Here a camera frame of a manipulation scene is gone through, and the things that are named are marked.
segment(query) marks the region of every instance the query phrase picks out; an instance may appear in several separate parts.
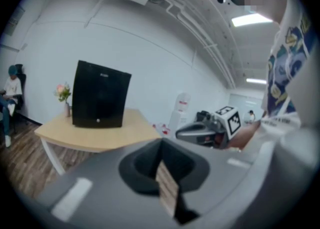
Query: jeans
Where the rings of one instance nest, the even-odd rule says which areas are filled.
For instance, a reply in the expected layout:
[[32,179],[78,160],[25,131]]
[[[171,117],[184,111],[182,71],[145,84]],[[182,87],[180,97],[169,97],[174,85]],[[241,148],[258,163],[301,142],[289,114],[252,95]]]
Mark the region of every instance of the jeans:
[[8,110],[9,104],[15,104],[16,102],[13,99],[5,100],[2,95],[0,95],[0,107],[2,107],[2,110],[0,110],[3,114],[2,122],[4,127],[4,135],[9,136],[9,120],[10,120],[10,114]]

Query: wooden floor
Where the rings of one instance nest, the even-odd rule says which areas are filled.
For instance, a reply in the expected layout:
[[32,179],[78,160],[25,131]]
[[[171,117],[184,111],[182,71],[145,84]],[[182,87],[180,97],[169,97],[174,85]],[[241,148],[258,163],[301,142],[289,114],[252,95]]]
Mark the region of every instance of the wooden floor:
[[[0,133],[0,164],[12,186],[29,197],[38,194],[58,177],[42,146],[34,134],[39,126],[21,121],[17,123],[16,134],[11,133],[11,146],[6,148],[3,132]],[[65,170],[76,166],[93,153],[54,147]]]

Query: white sneaker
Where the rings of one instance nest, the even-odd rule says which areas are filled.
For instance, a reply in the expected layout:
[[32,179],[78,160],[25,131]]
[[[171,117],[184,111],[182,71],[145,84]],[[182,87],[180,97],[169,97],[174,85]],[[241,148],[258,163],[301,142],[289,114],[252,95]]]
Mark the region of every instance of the white sneaker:
[[11,137],[9,135],[5,136],[5,147],[11,146]]
[[9,110],[10,116],[14,114],[15,108],[16,108],[16,105],[14,103],[8,104],[8,110]]

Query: white pipe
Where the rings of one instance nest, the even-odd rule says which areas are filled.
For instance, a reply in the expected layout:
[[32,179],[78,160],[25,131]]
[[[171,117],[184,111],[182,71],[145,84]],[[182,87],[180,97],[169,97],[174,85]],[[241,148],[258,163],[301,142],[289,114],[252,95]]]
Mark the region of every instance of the white pipe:
[[[190,17],[190,15],[188,13],[186,13],[184,11],[184,6],[182,6],[181,4],[179,4],[177,1],[175,0],[166,0],[169,4],[171,5],[175,5],[177,6],[180,10],[181,10],[181,13],[184,12],[183,16],[186,16],[187,15],[187,19],[191,19],[190,21],[192,23],[194,23],[194,25],[197,27],[197,28],[201,28],[201,26],[198,24],[198,22],[196,22],[192,17]],[[191,26],[183,17],[181,17],[181,15],[177,15],[177,18],[183,22],[183,24],[196,36],[196,38],[200,41],[200,43],[203,45],[203,46],[207,46],[208,44],[206,43],[205,40],[203,40],[203,38],[198,34],[197,30],[194,29],[193,26]],[[211,43],[211,44],[214,44],[214,42],[212,41],[212,39],[208,36],[208,34],[202,29],[202,34],[204,33],[204,36],[207,38],[207,40]],[[217,55],[215,55],[213,53],[213,51],[211,49],[207,49],[207,51],[209,52],[209,54],[211,55],[211,57],[214,59],[214,61],[216,62],[216,64],[218,65],[219,69],[221,70],[223,76],[226,78],[227,82],[229,83],[229,85],[231,87],[235,87],[235,82],[233,80],[233,77],[231,76],[230,72],[229,72],[229,68],[227,67],[225,61],[223,60],[222,56],[221,56],[221,53],[220,51],[216,49],[216,52],[217,52]]]
[[[187,18],[193,25],[195,25],[195,27],[200,31],[201,34],[203,34],[203,36],[212,44],[215,44],[214,41],[210,38],[210,36],[206,33],[206,31],[201,27],[201,25],[198,24],[198,22],[191,17],[185,10],[181,10],[181,13],[184,15],[185,18]],[[235,85],[233,77],[229,71],[229,68],[227,67],[226,61],[223,59],[219,49],[217,48],[217,46],[213,46],[215,52],[217,53],[217,57],[220,60],[220,62],[222,63],[223,67],[225,68],[225,72],[226,74],[230,77],[231,82],[233,83],[232,86]]]
[[212,44],[212,45],[208,45],[208,46],[204,46],[205,49],[211,48],[211,47],[216,47],[218,44]]
[[86,28],[88,26],[88,24],[90,23],[90,20],[96,16],[96,14],[98,13],[98,11],[101,8],[101,5],[103,3],[104,0],[99,0],[96,5],[94,6],[94,8],[91,10],[91,15],[89,16],[89,18],[87,19],[87,21],[84,23],[84,28]]
[[[206,42],[203,40],[203,38],[197,33],[196,29],[194,29],[194,27],[192,25],[190,25],[183,17],[182,15],[179,13],[177,15],[177,18],[196,36],[196,38],[200,41],[200,43],[205,46]],[[208,49],[207,50],[209,52],[209,54],[211,55],[211,57],[213,58],[213,60],[215,61],[215,63],[217,64],[217,66],[219,67],[219,69],[221,70],[223,76],[225,77],[226,81],[232,86],[232,82],[230,81],[230,78],[228,77],[228,74],[226,73],[226,70],[223,68],[223,66],[221,65],[220,61],[216,59],[216,57],[212,54],[212,50]]]
[[167,7],[165,11],[166,11],[169,15],[173,16],[174,18],[176,18],[176,16],[170,12],[170,9],[174,6],[173,3],[170,3],[169,1],[168,1],[168,3],[170,4],[170,6]]
[[197,49],[194,49],[194,53],[193,53],[193,57],[192,57],[192,62],[191,62],[191,68],[194,68],[194,62],[195,62],[195,58],[197,56]]
[[[230,30],[230,28],[229,28],[228,22],[225,20],[225,18],[223,17],[223,15],[222,15],[221,12],[219,11],[219,9],[216,7],[216,5],[214,4],[214,2],[213,2],[212,0],[208,0],[208,1],[212,4],[212,6],[215,8],[215,10],[219,13],[219,15],[220,15],[220,17],[222,18],[224,24],[226,25],[226,27],[227,27],[230,35],[231,35],[231,38],[232,38],[232,40],[234,41],[234,44],[235,44],[235,47],[236,47],[236,50],[237,50],[237,53],[238,53],[238,57],[240,58],[241,56],[240,56],[240,52],[239,52],[239,49],[238,49],[238,46],[237,46],[237,42],[236,42],[236,40],[235,40],[235,38],[234,38],[234,35],[232,34],[232,32],[231,32],[231,30]],[[240,62],[241,62],[241,67],[242,67],[242,69],[243,69],[244,66],[243,66],[243,62],[242,62],[241,59],[240,59]]]
[[[186,5],[186,2],[188,2],[187,0],[186,0],[186,2],[184,1],[184,0],[173,0],[173,1],[175,1],[176,3],[175,3],[175,5],[181,10],[181,11],[185,11],[185,7],[187,7],[187,5]],[[188,2],[189,3],[189,5],[191,6],[191,11],[195,14],[195,16],[196,17],[198,17],[201,21],[202,21],[202,23],[205,25],[205,24],[207,24],[208,26],[211,26],[211,24],[203,17],[203,15],[199,12],[199,10],[196,8],[196,7],[194,7],[190,2]]]
[[214,34],[214,37],[216,38],[215,35],[215,29],[212,27],[211,22],[208,22],[208,20],[200,13],[200,11],[198,10],[197,7],[195,7],[190,1],[188,0],[176,0],[179,2],[182,2],[186,7],[190,7],[190,11],[192,11],[192,13],[195,14],[195,16],[201,20],[201,22],[208,28],[210,28],[212,30],[212,33]]

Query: ceiling light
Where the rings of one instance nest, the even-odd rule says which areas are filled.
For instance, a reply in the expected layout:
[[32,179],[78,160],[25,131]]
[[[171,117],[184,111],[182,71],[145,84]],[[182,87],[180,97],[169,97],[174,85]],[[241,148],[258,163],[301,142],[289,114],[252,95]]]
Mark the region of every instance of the ceiling light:
[[255,103],[255,102],[251,102],[251,101],[245,101],[246,103],[248,103],[248,104],[252,104],[252,105],[256,105],[257,103]]
[[258,84],[267,84],[267,81],[265,79],[246,79],[247,83],[258,83]]
[[238,17],[232,18],[231,20],[232,20],[232,23],[235,27],[241,27],[241,26],[258,24],[258,23],[272,22],[272,20],[270,20],[270,19],[268,19],[258,13],[238,16]]

